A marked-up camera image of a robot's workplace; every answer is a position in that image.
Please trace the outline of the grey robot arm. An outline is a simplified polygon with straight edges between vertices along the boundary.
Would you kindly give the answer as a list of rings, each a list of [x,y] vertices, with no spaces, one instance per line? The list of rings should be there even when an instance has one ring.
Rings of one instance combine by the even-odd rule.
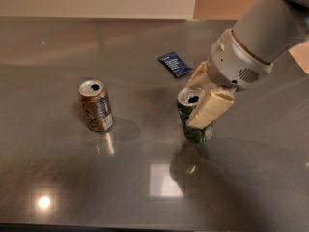
[[[202,129],[224,114],[237,90],[258,84],[284,51],[308,40],[308,21],[309,0],[257,0],[187,82],[200,95],[186,124]]]

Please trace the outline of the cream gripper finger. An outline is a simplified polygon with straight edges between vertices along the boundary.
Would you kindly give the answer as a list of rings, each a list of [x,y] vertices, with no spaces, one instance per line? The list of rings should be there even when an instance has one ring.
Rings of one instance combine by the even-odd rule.
[[[190,115],[189,124],[203,128],[221,115],[234,104],[234,90],[217,87],[202,91],[201,100]]]
[[[186,83],[185,87],[199,87],[203,88],[207,81],[208,81],[208,63],[201,62],[200,65],[197,67],[193,75],[190,77],[188,82]]]

